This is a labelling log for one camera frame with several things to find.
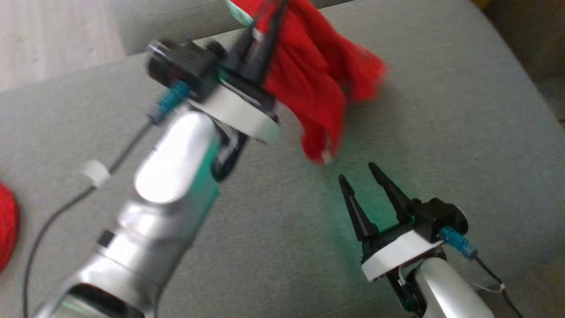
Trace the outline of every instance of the wooden floor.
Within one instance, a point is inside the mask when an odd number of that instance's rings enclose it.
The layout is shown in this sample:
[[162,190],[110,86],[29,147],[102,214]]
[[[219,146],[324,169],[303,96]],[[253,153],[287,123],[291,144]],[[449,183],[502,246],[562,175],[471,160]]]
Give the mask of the wooden floor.
[[111,0],[0,0],[0,91],[125,57]]

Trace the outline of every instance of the red fabric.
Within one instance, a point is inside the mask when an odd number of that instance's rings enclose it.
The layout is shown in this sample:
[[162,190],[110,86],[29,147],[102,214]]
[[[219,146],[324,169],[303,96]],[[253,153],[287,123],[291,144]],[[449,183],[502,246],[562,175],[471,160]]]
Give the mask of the red fabric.
[[8,264],[18,234],[18,207],[14,195],[0,183],[0,273]]
[[[263,4],[263,0],[232,2],[251,16]],[[278,1],[271,4],[267,12],[273,12]],[[256,27],[265,32],[268,18],[257,21]],[[347,100],[372,99],[385,66],[377,56],[339,35],[310,0],[288,0],[273,57],[266,89],[302,124],[306,156],[323,164],[324,151],[335,156],[340,146]]]

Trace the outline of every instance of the gray sofa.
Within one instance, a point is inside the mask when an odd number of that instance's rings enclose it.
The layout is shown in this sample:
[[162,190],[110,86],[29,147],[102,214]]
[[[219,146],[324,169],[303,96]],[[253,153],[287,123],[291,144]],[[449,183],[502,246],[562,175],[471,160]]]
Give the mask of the gray sofa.
[[[390,73],[377,99],[347,114],[336,162],[309,163],[301,127],[279,110],[274,145],[251,143],[163,295],[163,317],[403,317],[385,281],[369,283],[337,182],[347,175],[370,217],[394,221],[368,173],[376,161],[410,196],[462,208],[468,238],[503,279],[562,254],[565,133],[499,35],[467,0],[357,0],[322,9]],[[215,36],[233,41],[238,31]],[[48,215],[89,185],[78,170],[109,164],[164,88],[146,56],[0,94],[0,178],[22,224],[0,275],[0,316],[20,316],[23,265]],[[136,166],[163,129],[69,211],[34,266],[37,306],[91,253],[131,191]],[[493,282],[447,248],[470,282]]]

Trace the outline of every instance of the blue cable connector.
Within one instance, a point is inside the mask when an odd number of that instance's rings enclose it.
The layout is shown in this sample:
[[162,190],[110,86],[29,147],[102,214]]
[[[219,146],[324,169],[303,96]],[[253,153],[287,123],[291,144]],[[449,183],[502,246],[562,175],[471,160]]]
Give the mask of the blue cable connector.
[[477,255],[477,249],[450,226],[445,226],[440,230],[440,238],[445,244],[455,247],[469,260],[472,260]]
[[159,125],[166,116],[177,108],[188,97],[189,87],[183,81],[174,82],[169,91],[157,103],[158,107],[149,113],[149,119],[154,125]]

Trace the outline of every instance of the black cable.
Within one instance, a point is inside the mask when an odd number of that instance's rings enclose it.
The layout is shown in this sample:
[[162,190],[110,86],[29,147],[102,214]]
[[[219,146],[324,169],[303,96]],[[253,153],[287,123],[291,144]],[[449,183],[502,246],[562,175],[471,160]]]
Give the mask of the black cable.
[[[496,276],[496,274],[493,273],[492,270],[486,267],[485,263],[483,263],[483,261],[479,258],[478,255],[475,254],[474,258],[477,261],[477,263],[488,273],[488,275],[490,275],[492,278],[494,278],[494,280],[498,282],[499,285],[504,284],[502,280],[498,276]],[[502,288],[500,292],[502,294],[502,298],[504,299],[504,301],[508,304],[508,306],[510,306],[510,308],[512,308],[512,310],[516,313],[516,315],[520,318],[524,318],[524,316],[522,316],[518,308],[516,308],[516,306],[514,306],[514,303],[510,300],[510,296],[506,292],[506,289]]]
[[[129,142],[129,144],[127,145],[127,147],[124,148],[124,150],[121,152],[120,156],[116,159],[116,161],[114,161],[114,163],[110,166],[110,169],[108,170],[108,172],[110,173],[110,175],[114,174],[114,172],[116,172],[117,169],[119,169],[119,167],[121,167],[121,165],[124,163],[124,161],[128,158],[128,156],[132,153],[132,150],[137,146],[137,144],[140,142],[140,140],[147,134],[147,132],[149,132],[149,130],[152,128],[153,124],[151,124],[151,122],[147,122],[137,133],[136,135],[133,137],[133,139]],[[90,186],[88,187],[86,190],[84,190],[83,192],[79,193],[78,195],[76,195],[73,199],[71,199],[70,201],[66,202],[62,207],[60,207],[57,211],[55,211],[48,219],[47,221],[41,226],[41,229],[39,231],[39,234],[37,234],[37,237],[35,238],[35,241],[33,242],[33,246],[32,246],[32,250],[29,253],[29,258],[28,261],[25,265],[25,272],[24,272],[24,287],[23,287],[23,291],[22,291],[22,305],[21,305],[21,311],[23,314],[23,318],[28,318],[29,317],[29,312],[28,312],[28,306],[29,306],[29,279],[31,277],[31,271],[32,271],[32,265],[33,265],[33,260],[35,259],[36,253],[37,253],[37,249],[39,248],[39,245],[41,244],[41,241],[43,240],[43,237],[45,236],[45,233],[47,233],[47,231],[49,230],[49,228],[51,227],[51,225],[53,224],[53,222],[55,222],[55,220],[57,220],[57,218],[59,218],[59,216],[61,216],[64,212],[68,211],[70,208],[74,207],[77,203],[79,203],[80,201],[83,201],[84,199],[86,199],[88,196],[90,196],[94,191],[96,190],[96,188],[94,186]]]

